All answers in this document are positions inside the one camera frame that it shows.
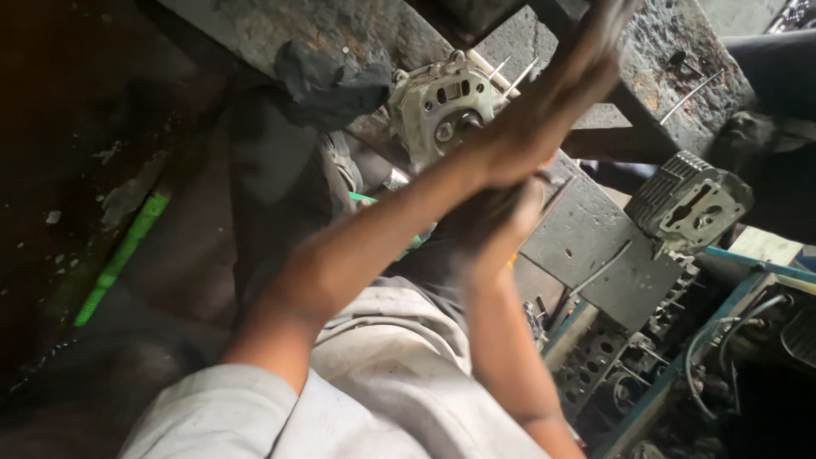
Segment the person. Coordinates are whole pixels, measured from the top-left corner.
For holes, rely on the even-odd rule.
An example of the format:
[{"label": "person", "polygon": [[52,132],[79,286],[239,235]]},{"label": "person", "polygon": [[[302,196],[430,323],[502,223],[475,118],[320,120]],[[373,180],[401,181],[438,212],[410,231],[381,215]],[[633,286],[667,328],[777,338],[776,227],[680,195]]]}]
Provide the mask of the person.
[{"label": "person", "polygon": [[580,65],[550,105],[531,90],[356,211],[329,160],[342,136],[290,123],[271,87],[239,96],[220,124],[237,332],[153,401],[121,457],[583,457],[508,265],[545,202],[534,174],[616,82],[612,58]]}]

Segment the shirt sleeve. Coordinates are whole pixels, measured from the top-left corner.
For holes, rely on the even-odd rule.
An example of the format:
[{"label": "shirt sleeve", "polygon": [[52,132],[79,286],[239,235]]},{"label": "shirt sleeve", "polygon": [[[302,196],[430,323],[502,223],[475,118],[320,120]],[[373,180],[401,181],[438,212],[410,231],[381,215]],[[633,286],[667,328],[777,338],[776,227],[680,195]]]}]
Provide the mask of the shirt sleeve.
[{"label": "shirt sleeve", "polygon": [[122,459],[262,459],[272,450],[297,394],[278,375],[218,365],[165,389],[131,432]]}]

